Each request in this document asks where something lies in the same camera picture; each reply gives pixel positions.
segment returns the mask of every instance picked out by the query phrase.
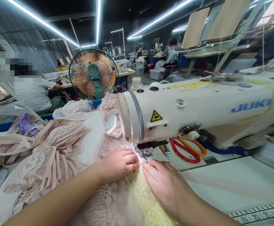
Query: purple fabric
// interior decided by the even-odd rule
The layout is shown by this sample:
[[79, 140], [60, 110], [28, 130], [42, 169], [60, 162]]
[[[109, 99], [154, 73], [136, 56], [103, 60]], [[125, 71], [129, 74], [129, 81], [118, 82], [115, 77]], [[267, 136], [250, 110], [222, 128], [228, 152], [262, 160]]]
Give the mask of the purple fabric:
[[[25, 115], [20, 118], [19, 120], [19, 129], [21, 131], [21, 135], [24, 135], [25, 133], [28, 132], [28, 130], [30, 130], [31, 128], [35, 127], [35, 125], [32, 125], [30, 123], [30, 121], [28, 120], [28, 116], [30, 116], [30, 114], [28, 113], [25, 113]], [[31, 132], [30, 132], [30, 135], [33, 136], [36, 134], [36, 132], [38, 131], [37, 128], [34, 128]]]

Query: person's left hand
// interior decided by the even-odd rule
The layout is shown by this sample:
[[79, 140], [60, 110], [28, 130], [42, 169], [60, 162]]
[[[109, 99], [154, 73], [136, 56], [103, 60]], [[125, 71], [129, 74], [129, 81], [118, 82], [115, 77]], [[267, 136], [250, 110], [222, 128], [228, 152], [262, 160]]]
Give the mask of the person's left hand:
[[128, 148], [111, 151], [97, 162], [101, 184], [117, 181], [139, 166], [137, 155]]

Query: fan grille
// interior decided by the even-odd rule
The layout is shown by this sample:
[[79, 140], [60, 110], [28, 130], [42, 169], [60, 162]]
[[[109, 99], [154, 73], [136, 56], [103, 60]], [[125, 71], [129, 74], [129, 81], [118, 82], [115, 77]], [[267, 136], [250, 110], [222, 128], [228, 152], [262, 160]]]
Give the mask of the fan grille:
[[69, 66], [73, 87], [94, 98], [94, 86], [90, 76], [97, 72], [96, 68], [104, 94], [113, 92], [119, 75], [114, 61], [105, 52], [94, 48], [82, 50], [74, 56]]

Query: scissors handle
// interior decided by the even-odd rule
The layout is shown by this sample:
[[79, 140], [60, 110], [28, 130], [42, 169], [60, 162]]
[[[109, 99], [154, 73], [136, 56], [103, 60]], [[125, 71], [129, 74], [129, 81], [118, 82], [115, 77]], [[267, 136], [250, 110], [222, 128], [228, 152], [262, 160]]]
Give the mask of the scissors handle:
[[[180, 144], [179, 142], [177, 142], [176, 140], [173, 140], [172, 138], [169, 138], [169, 141], [171, 143], [172, 149], [175, 151], [175, 153], [183, 160], [185, 160], [186, 162], [190, 162], [190, 163], [199, 163], [201, 161], [200, 157], [195, 154], [193, 151], [191, 151], [190, 149], [188, 149], [187, 147], [183, 146], [182, 144]], [[184, 149], [185, 151], [187, 151], [188, 153], [190, 153], [193, 157], [195, 157], [195, 159], [189, 159], [186, 158], [184, 155], [182, 155], [176, 148], [175, 144], [177, 146], [179, 146], [180, 148]]]
[[185, 140], [191, 141], [192, 143], [194, 143], [195, 145], [197, 145], [200, 148], [200, 150], [201, 150], [202, 153], [198, 152], [196, 149], [194, 149], [192, 146], [190, 146], [187, 142], [185, 142], [181, 136], [177, 136], [177, 138], [179, 138], [179, 141], [182, 144], [184, 144], [190, 150], [194, 151], [199, 156], [205, 157], [207, 155], [206, 149], [198, 141], [189, 139], [188, 137], [184, 137]]

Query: scissors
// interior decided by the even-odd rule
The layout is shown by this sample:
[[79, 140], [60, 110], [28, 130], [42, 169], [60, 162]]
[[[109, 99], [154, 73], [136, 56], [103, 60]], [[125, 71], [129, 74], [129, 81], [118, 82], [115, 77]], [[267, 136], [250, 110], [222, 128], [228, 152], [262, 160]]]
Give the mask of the scissors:
[[[181, 136], [177, 136], [177, 137], [173, 137], [173, 138], [170, 138], [169, 141], [171, 143], [171, 146], [172, 148], [174, 149], [175, 153], [183, 160], [185, 160], [186, 162], [190, 162], [190, 163], [199, 163], [201, 161], [200, 159], [200, 156], [206, 156], [207, 152], [206, 152], [206, 149], [197, 141], [194, 141], [194, 140], [191, 140], [187, 137], [184, 137], [184, 139], [186, 140], [190, 140], [191, 142], [193, 142], [194, 144], [196, 144], [200, 150], [202, 151], [202, 153], [198, 152], [197, 150], [195, 150], [194, 148], [192, 148], [189, 144], [187, 144]], [[188, 153], [190, 153], [195, 159], [189, 159], [189, 158], [186, 158], [184, 155], [182, 155], [178, 149], [176, 148], [175, 144], [177, 146], [179, 146], [180, 148], [184, 149], [185, 151], [187, 151]]]

